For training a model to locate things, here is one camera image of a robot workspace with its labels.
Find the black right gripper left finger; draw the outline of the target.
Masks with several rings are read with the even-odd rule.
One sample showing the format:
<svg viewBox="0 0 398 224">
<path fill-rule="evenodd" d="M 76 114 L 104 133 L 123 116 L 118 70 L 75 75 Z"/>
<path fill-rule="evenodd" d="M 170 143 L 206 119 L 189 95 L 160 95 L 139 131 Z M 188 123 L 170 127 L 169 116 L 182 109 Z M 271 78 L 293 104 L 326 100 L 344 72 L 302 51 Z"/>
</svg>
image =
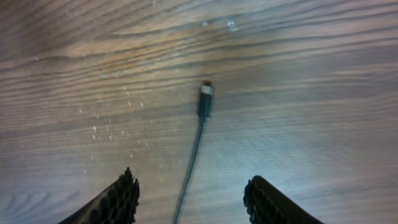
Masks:
<svg viewBox="0 0 398 224">
<path fill-rule="evenodd" d="M 139 196 L 139 181 L 127 168 L 115 182 L 60 224 L 133 224 Z"/>
</svg>

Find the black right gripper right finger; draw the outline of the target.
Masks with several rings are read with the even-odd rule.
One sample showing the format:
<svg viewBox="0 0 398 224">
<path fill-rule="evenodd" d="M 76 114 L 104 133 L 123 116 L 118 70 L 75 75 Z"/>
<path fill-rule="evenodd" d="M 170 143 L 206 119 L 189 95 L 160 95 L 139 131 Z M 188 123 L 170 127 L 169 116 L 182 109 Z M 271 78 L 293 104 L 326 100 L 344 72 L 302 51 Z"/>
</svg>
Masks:
<svg viewBox="0 0 398 224">
<path fill-rule="evenodd" d="M 252 224 L 323 224 L 260 175 L 248 180 L 243 204 Z"/>
</svg>

